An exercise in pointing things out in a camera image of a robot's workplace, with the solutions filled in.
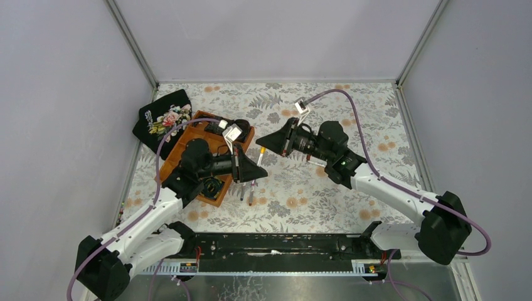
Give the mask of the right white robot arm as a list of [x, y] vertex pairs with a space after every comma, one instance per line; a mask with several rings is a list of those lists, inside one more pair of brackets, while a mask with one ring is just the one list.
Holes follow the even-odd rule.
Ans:
[[386, 178], [349, 149], [348, 140], [337, 121], [325, 121], [313, 132], [291, 117], [280, 130], [258, 138], [256, 143], [282, 157], [298, 151], [320, 159], [326, 163], [328, 178], [336, 184], [368, 194], [408, 217], [413, 231], [394, 230], [384, 223], [371, 230], [370, 239], [380, 249], [419, 250], [435, 263], [448, 265], [472, 232], [460, 198], [449, 191], [436, 195]]

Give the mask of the white marker red tip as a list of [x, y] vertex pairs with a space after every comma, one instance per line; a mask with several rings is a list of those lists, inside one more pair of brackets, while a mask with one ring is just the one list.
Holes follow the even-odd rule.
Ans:
[[312, 161], [308, 161], [308, 163], [310, 163], [310, 164], [313, 164], [313, 165], [315, 165], [315, 166], [320, 166], [320, 167], [323, 167], [323, 168], [325, 168], [325, 167], [326, 167], [326, 165], [325, 165], [325, 164], [321, 164], [321, 163], [318, 163], [318, 162], [312, 162]]

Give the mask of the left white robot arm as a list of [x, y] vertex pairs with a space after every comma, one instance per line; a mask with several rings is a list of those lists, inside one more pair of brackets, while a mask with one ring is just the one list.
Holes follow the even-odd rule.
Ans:
[[80, 242], [68, 287], [79, 281], [100, 300], [115, 300], [139, 272], [181, 251], [190, 237], [184, 224], [154, 232], [196, 199], [205, 178], [224, 175], [235, 182], [250, 182], [268, 172], [247, 157], [240, 144], [232, 145], [228, 154], [214, 156], [207, 141], [189, 141], [178, 165], [157, 184], [153, 201], [100, 238], [87, 236]]

